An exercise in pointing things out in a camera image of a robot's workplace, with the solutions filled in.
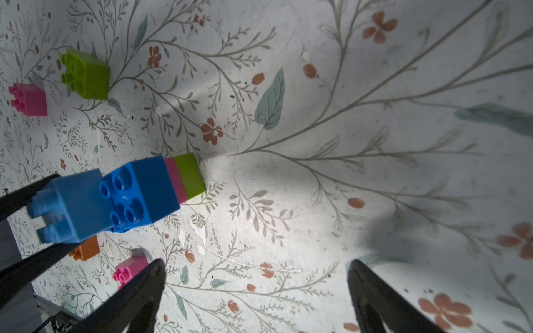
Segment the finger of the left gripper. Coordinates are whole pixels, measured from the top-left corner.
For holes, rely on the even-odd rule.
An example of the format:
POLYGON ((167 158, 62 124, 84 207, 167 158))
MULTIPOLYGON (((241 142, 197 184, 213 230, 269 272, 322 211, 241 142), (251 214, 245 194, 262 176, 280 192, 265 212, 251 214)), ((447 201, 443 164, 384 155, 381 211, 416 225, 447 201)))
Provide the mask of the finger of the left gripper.
POLYGON ((43 190, 53 179, 59 177, 61 176, 55 173, 1 197, 1 220, 7 219, 13 213, 22 209, 38 191, 43 190))
POLYGON ((1 309, 26 285, 67 257, 79 244, 54 244, 1 271, 1 309))

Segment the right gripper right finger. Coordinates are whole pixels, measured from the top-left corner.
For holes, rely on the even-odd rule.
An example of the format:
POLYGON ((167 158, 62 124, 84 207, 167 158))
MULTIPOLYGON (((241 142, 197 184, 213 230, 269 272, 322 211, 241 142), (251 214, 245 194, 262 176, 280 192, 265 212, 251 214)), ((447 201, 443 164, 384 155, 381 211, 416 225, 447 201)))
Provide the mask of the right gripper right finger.
POLYGON ((359 259, 348 269, 348 288, 361 332, 442 332, 359 259))

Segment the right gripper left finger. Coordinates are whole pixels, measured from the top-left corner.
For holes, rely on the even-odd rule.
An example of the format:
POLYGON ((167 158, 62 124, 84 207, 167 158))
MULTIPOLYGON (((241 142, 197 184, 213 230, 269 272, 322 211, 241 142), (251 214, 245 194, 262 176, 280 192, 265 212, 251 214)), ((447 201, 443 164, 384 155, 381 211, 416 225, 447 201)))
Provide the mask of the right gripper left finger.
POLYGON ((153 332, 165 280, 165 263, 156 259, 71 331, 153 332))

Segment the light blue long lego brick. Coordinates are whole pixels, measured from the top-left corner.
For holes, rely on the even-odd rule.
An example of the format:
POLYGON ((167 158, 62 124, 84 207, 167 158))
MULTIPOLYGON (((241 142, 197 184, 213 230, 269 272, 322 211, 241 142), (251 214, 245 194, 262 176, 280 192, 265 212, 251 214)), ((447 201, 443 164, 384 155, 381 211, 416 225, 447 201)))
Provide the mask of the light blue long lego brick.
POLYGON ((112 227, 112 201, 99 189, 103 176, 93 169, 53 179, 26 206, 31 218, 43 218, 41 243, 77 244, 112 227))

